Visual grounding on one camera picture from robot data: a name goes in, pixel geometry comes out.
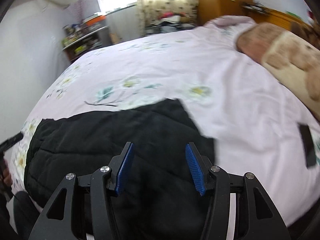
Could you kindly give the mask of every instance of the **dark pants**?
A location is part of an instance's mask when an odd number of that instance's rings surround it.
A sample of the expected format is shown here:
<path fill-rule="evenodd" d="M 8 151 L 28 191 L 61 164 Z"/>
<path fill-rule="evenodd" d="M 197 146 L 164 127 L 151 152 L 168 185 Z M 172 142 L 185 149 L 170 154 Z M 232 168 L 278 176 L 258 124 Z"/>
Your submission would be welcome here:
<path fill-rule="evenodd" d="M 6 200 L 0 194 L 0 239 L 28 240 L 35 225 L 39 212 L 29 198 L 28 193 L 18 192 L 13 200 L 13 214 L 18 235 L 10 226 Z"/>

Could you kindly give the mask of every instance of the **white bed sheet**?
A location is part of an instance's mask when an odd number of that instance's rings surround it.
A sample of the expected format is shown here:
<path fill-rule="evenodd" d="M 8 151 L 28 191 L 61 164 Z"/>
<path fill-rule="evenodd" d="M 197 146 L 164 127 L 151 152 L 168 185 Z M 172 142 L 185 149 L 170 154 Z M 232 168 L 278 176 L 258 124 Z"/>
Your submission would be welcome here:
<path fill-rule="evenodd" d="M 180 98 L 200 132 L 217 139 L 215 164 L 237 175 L 253 172 L 286 225 L 292 224 L 320 196 L 320 167 L 305 167 L 298 123 L 308 124 L 316 134 L 320 127 L 265 68 L 235 51 L 235 38 L 251 25 L 207 24 L 82 56 L 28 117 L 25 138 L 15 146 L 10 163 L 14 190 L 24 189 L 26 152 L 42 118 L 118 111 Z M 233 239 L 232 217 L 230 221 L 228 239 Z"/>

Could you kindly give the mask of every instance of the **shelf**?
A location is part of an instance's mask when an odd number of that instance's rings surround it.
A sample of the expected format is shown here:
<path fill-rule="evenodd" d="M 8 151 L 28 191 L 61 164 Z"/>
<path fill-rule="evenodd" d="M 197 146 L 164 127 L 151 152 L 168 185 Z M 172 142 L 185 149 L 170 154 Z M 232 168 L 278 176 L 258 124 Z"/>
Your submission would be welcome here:
<path fill-rule="evenodd" d="M 74 63 L 78 58 L 80 58 L 81 56 L 83 56 L 84 54 L 86 54 L 87 52 L 89 51 L 92 51 L 92 50 L 95 50 L 95 49 L 101 49 L 103 48 L 102 45 L 98 46 L 98 47 L 95 47 L 94 49 L 87 49 L 83 52 L 81 52 L 79 55 L 75 56 L 72 60 L 70 60 L 71 63 Z"/>
<path fill-rule="evenodd" d="M 77 39 L 77 40 L 74 41 L 73 43 L 70 43 L 68 46 L 64 47 L 62 50 L 65 50 L 65 49 L 71 47 L 72 45 L 75 45 L 77 42 L 82 41 L 83 39 L 91 36 L 92 34 L 97 33 L 97 32 L 99 32 L 99 31 L 101 31 L 101 30 L 106 29 L 106 28 L 109 28 L 109 26 L 104 26 L 104 27 L 102 27 L 102 28 L 100 28 L 100 29 L 98 29 L 98 30 L 95 30 L 95 31 L 93 31 L 93 32 L 90 32 L 90 33 L 86 34 L 85 36 L 82 36 L 81 38 Z"/>

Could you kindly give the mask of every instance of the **human hand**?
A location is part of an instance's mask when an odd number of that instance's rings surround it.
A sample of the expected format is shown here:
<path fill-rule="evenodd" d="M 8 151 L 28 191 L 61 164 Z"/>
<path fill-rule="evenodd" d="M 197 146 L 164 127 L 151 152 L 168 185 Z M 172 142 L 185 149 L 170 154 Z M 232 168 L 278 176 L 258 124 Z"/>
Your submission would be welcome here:
<path fill-rule="evenodd" d="M 2 174 L 3 174 L 3 182 L 8 186 L 8 187 L 11 187 L 12 186 L 12 178 L 11 178 L 11 174 L 9 172 L 9 169 L 8 169 L 8 164 L 7 164 L 7 161 L 5 161 L 5 166 L 6 168 L 4 169 L 4 171 L 2 171 Z"/>

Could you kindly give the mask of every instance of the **beige pillow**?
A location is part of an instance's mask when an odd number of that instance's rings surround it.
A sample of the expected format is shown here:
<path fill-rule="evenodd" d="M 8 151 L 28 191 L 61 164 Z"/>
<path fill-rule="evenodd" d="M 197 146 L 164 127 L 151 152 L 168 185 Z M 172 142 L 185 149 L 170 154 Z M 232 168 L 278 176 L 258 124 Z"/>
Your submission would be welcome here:
<path fill-rule="evenodd" d="M 243 33 L 238 50 L 264 66 L 320 121 L 320 51 L 304 39 L 270 23 Z"/>

